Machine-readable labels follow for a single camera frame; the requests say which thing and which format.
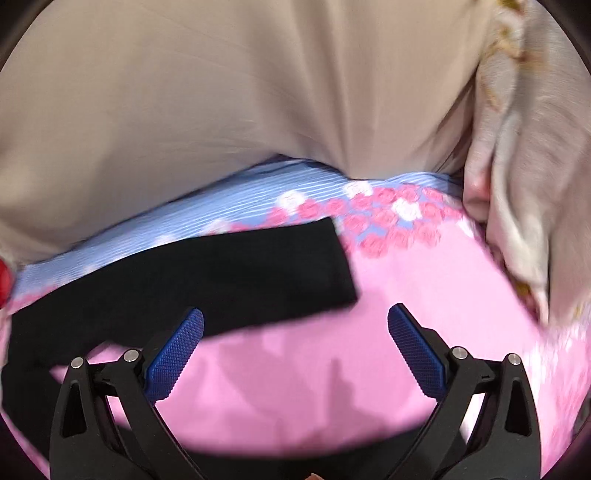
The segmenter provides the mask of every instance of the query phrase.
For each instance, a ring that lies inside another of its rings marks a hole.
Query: blue gripper pad
[[[423,393],[440,401],[446,393],[445,367],[402,304],[388,312],[388,331]]]
[[[167,398],[203,337],[203,313],[193,309],[146,369],[144,393],[153,405]]]

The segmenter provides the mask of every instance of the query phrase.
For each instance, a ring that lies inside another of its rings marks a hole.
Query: pink fabric
[[[413,189],[407,194],[409,203],[393,210],[397,215],[416,214]],[[302,213],[315,210],[309,204]],[[348,244],[343,234],[361,294],[348,312],[204,340],[170,397],[157,405],[178,440],[217,453],[293,455],[328,452],[420,424],[434,403],[421,393],[387,331],[388,309],[401,301],[450,346],[463,345],[481,358],[522,356],[547,471],[569,444],[591,381],[584,323],[560,333],[538,329],[474,224],[453,205],[435,212],[435,222],[418,221],[411,231],[393,226],[385,237],[372,233]],[[438,215],[446,221],[439,223]],[[394,224],[395,217],[381,212],[372,219]],[[107,346],[90,357],[100,362],[123,351]],[[64,373],[54,370],[60,379]],[[117,402],[113,412],[125,422]],[[467,415],[467,430],[475,412]]]

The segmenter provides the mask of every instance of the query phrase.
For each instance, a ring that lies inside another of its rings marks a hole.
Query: pink floral pattern
[[[232,226],[230,227],[230,231],[232,233],[234,232],[246,232],[247,230],[250,230],[250,227],[244,223],[240,223],[240,222],[233,222]]]
[[[431,220],[434,223],[441,223],[443,220],[443,211],[434,203],[420,203],[421,215],[427,220]]]
[[[374,188],[374,202],[382,206],[391,206],[396,200],[396,190],[387,187]]]
[[[396,248],[406,250],[413,244],[413,231],[395,226],[388,230],[386,241]]]
[[[370,210],[372,207],[373,197],[358,193],[351,199],[351,205],[356,210]]]
[[[267,214],[267,219],[263,225],[269,227],[284,225],[289,220],[289,217],[290,214],[284,208],[273,207]]]
[[[304,203],[297,208],[299,217],[304,220],[316,220],[320,217],[321,211],[322,207],[313,199],[306,199]]]
[[[416,229],[413,228],[413,237],[417,242],[434,247],[441,240],[441,233],[432,223],[419,223]]]
[[[423,195],[432,202],[443,203],[443,194],[439,190],[425,187],[423,188]]]
[[[464,217],[462,210],[453,208],[449,205],[444,205],[441,212],[445,220],[461,220],[462,217]]]
[[[354,213],[345,217],[343,220],[343,226],[346,230],[359,235],[367,230],[369,227],[369,220],[365,215]]]
[[[376,209],[372,213],[371,221],[378,227],[387,230],[398,222],[398,215],[390,209]]]
[[[347,212],[347,203],[342,199],[330,199],[324,209],[331,217],[344,215]]]
[[[361,252],[369,258],[379,258],[388,251],[386,239],[375,233],[369,233],[359,244]]]
[[[396,191],[397,199],[404,199],[410,203],[416,202],[420,197],[421,195],[414,185],[403,185]]]
[[[347,255],[351,254],[355,249],[355,240],[347,234],[339,235],[340,244]]]

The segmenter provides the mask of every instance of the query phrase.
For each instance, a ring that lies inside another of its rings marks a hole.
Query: crumpled cloth
[[[537,1],[498,0],[476,84],[466,209],[540,322],[567,325],[591,290],[591,75]]]

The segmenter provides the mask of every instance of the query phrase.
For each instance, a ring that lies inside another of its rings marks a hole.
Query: beige cloth
[[[591,299],[591,75],[534,0],[502,2],[477,73],[464,202],[529,285],[540,320]]]
[[[456,171],[492,5],[54,0],[0,72],[0,249],[51,257],[275,153]]]

